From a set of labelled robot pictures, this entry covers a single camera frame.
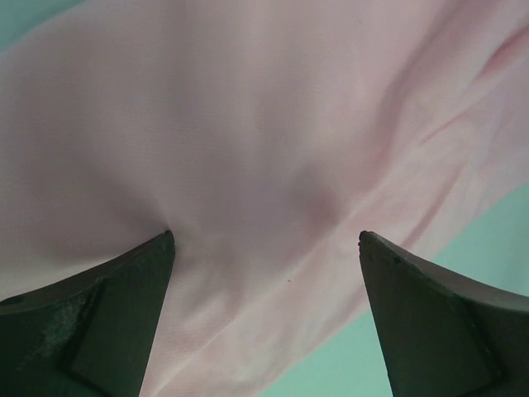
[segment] teal surface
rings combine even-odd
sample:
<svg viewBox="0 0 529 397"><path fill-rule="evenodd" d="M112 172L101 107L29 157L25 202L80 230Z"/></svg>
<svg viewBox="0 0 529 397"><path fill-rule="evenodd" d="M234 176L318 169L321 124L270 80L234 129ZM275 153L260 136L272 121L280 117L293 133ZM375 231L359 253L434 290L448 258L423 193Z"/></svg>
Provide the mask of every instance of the teal surface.
<svg viewBox="0 0 529 397"><path fill-rule="evenodd" d="M0 49L79 0L0 0ZM529 295L529 185L467 227L436 263ZM384 359L366 313L260 397L391 397Z"/></svg>

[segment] pink towel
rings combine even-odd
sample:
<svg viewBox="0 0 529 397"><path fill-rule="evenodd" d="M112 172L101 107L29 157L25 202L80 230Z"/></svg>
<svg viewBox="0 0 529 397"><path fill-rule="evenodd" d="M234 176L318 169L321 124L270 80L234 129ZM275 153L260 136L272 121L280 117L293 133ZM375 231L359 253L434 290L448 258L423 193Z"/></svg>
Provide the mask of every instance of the pink towel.
<svg viewBox="0 0 529 397"><path fill-rule="evenodd" d="M0 299L174 232L142 397L245 397L529 182L527 0L92 0L0 59Z"/></svg>

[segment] fabric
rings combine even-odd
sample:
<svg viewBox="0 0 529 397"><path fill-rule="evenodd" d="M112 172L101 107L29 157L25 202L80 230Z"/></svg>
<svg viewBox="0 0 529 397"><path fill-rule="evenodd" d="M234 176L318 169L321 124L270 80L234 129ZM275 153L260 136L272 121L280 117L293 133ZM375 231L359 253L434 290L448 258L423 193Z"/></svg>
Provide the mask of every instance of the fabric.
<svg viewBox="0 0 529 397"><path fill-rule="evenodd" d="M526 0L91 0L0 58L0 299L170 229L141 395L256 395L529 182Z"/></svg>

